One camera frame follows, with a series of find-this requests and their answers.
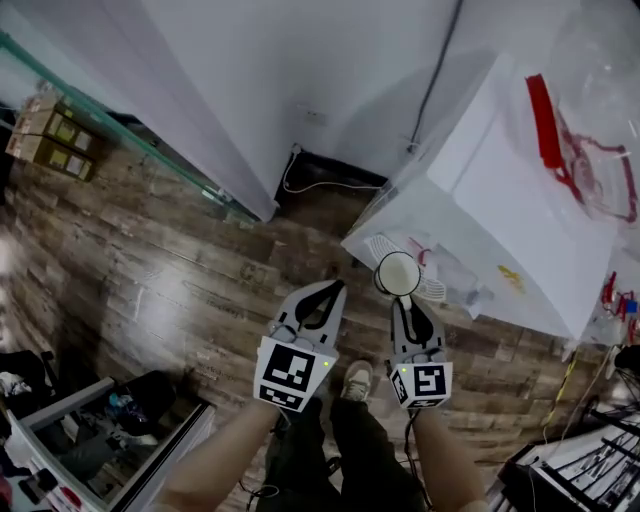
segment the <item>leg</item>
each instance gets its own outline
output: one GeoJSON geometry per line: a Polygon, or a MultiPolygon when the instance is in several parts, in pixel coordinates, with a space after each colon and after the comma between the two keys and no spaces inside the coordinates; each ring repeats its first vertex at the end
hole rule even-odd
{"type": "Polygon", "coordinates": [[[267,450],[265,484],[275,485],[280,494],[261,499],[258,512],[288,510],[294,503],[305,501],[328,504],[339,501],[340,494],[329,482],[322,451],[321,410],[322,401],[312,398],[302,413],[291,415],[292,425],[281,439],[274,435],[267,450]]]}
{"type": "Polygon", "coordinates": [[[424,511],[418,483],[396,460],[387,432],[367,409],[372,369],[362,363],[354,363],[347,371],[342,397],[334,401],[331,410],[333,433],[342,455],[342,497],[371,511],[424,511]]]}

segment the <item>electrical outlet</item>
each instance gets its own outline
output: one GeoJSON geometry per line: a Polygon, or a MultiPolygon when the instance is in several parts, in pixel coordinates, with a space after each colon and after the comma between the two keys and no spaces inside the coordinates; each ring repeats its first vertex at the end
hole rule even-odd
{"type": "Polygon", "coordinates": [[[327,114],[314,110],[309,105],[297,105],[298,116],[300,120],[306,124],[313,126],[327,126],[327,114]]]}

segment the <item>black cable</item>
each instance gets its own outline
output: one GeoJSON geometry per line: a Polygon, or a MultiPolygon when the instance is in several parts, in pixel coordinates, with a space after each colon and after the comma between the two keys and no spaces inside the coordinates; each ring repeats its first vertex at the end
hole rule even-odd
{"type": "Polygon", "coordinates": [[[409,411],[409,421],[407,422],[407,426],[404,429],[404,454],[407,456],[407,462],[409,462],[409,466],[411,468],[411,474],[413,475],[413,478],[415,479],[416,483],[420,487],[420,493],[424,498],[424,502],[427,504],[427,509],[431,510],[433,508],[431,506],[431,501],[429,500],[427,491],[425,491],[424,486],[420,481],[420,477],[418,476],[418,468],[416,466],[416,463],[413,457],[411,457],[411,450],[409,447],[409,434],[411,433],[411,427],[413,426],[413,422],[418,417],[418,414],[420,414],[420,411],[421,409],[418,409],[414,414],[412,414],[411,411],[409,411]]]}
{"type": "Polygon", "coordinates": [[[420,126],[422,125],[422,116],[424,115],[424,109],[427,106],[427,102],[429,101],[429,97],[433,92],[433,87],[436,84],[436,80],[438,80],[438,76],[440,75],[440,70],[442,69],[442,63],[444,62],[444,58],[447,55],[447,50],[449,49],[449,43],[451,42],[451,36],[453,36],[453,32],[458,24],[458,18],[460,17],[460,10],[462,9],[462,4],[464,0],[458,0],[456,6],[453,9],[453,14],[451,15],[451,21],[449,21],[449,28],[447,29],[447,35],[444,38],[444,42],[442,43],[442,48],[440,49],[440,55],[438,56],[438,62],[436,63],[436,68],[431,75],[431,80],[429,80],[429,85],[427,86],[427,92],[422,98],[422,103],[420,104],[420,109],[418,110],[418,120],[416,121],[416,126],[413,129],[413,134],[411,135],[411,142],[407,147],[407,151],[409,153],[414,152],[416,138],[418,137],[418,132],[420,131],[420,126]]]}
{"type": "Polygon", "coordinates": [[[274,496],[280,494],[280,489],[278,489],[275,485],[262,485],[262,487],[260,487],[260,489],[258,489],[257,491],[252,491],[251,489],[247,489],[244,486],[244,483],[242,483],[242,479],[238,480],[238,483],[240,484],[240,488],[244,492],[249,493],[249,501],[247,502],[246,512],[249,512],[249,510],[251,509],[251,504],[253,503],[254,498],[273,498],[274,496]]]}

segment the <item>cardboard box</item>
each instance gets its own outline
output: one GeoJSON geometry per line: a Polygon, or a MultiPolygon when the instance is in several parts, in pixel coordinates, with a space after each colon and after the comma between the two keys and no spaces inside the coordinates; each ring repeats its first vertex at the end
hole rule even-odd
{"type": "Polygon", "coordinates": [[[93,160],[85,155],[41,135],[14,133],[6,151],[20,160],[42,165],[82,181],[91,179],[95,167],[93,160]]]}
{"type": "Polygon", "coordinates": [[[78,153],[97,159],[102,151],[102,140],[55,110],[23,112],[15,132],[47,137],[70,147],[78,153]]]}
{"type": "Polygon", "coordinates": [[[55,110],[65,115],[69,119],[73,118],[71,110],[72,100],[67,96],[62,96],[54,89],[36,94],[27,100],[24,106],[25,112],[40,112],[41,110],[55,110]]]}

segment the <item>power cord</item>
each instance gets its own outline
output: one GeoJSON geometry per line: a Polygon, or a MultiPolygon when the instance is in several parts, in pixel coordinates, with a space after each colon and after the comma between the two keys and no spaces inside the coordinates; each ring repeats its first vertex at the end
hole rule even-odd
{"type": "Polygon", "coordinates": [[[416,421],[418,414],[420,414],[421,409],[416,410],[415,413],[411,413],[409,411],[409,421],[407,422],[407,426],[404,429],[404,454],[407,456],[407,462],[409,462],[409,467],[411,468],[411,474],[415,479],[416,483],[420,487],[420,493],[424,498],[424,502],[427,504],[427,509],[431,510],[433,507],[431,505],[431,501],[429,500],[429,496],[427,495],[427,491],[425,490],[422,482],[420,481],[420,477],[418,476],[418,468],[416,466],[415,460],[411,457],[411,449],[409,447],[409,434],[411,433],[411,427],[413,423],[416,421]]]}
{"type": "Polygon", "coordinates": [[[282,188],[290,194],[301,194],[302,192],[306,192],[307,190],[318,187],[320,185],[335,185],[337,187],[351,188],[354,190],[380,190],[382,188],[369,185],[347,185],[346,183],[337,183],[335,181],[319,181],[318,183],[314,183],[312,185],[309,185],[308,187],[301,188],[300,190],[291,190],[289,188],[289,183],[287,182],[287,176],[289,175],[289,171],[291,170],[291,167],[293,167],[296,158],[300,153],[302,153],[302,148],[298,144],[294,144],[293,148],[291,149],[291,153],[293,154],[293,158],[291,158],[289,165],[287,165],[287,169],[284,171],[284,176],[282,178],[282,188]]]}
{"type": "Polygon", "coordinates": [[[238,480],[238,483],[240,484],[240,487],[244,492],[248,492],[250,494],[246,512],[249,512],[249,510],[251,509],[251,503],[253,503],[254,498],[273,498],[280,494],[280,489],[278,489],[275,485],[263,485],[257,491],[252,491],[244,486],[244,483],[242,483],[242,479],[238,480]]]}
{"type": "Polygon", "coordinates": [[[407,153],[413,154],[415,148],[419,145],[416,143],[416,139],[418,137],[418,132],[420,131],[420,126],[422,125],[422,116],[424,115],[424,109],[427,106],[427,102],[431,97],[431,93],[433,92],[433,87],[438,80],[438,76],[440,76],[440,70],[442,69],[442,64],[444,62],[444,58],[447,55],[447,50],[449,49],[449,43],[451,42],[451,36],[453,36],[453,32],[455,31],[456,25],[458,24],[458,18],[460,17],[460,10],[462,9],[462,4],[464,0],[458,0],[456,6],[453,9],[453,14],[451,15],[451,21],[449,21],[449,28],[447,29],[447,34],[444,38],[444,42],[442,43],[442,48],[440,49],[440,55],[438,56],[438,62],[436,63],[436,68],[431,75],[431,80],[429,80],[429,85],[427,86],[427,92],[422,98],[422,103],[420,104],[420,109],[418,110],[418,120],[416,121],[416,126],[413,129],[413,134],[411,135],[411,141],[407,146],[407,153]]]}

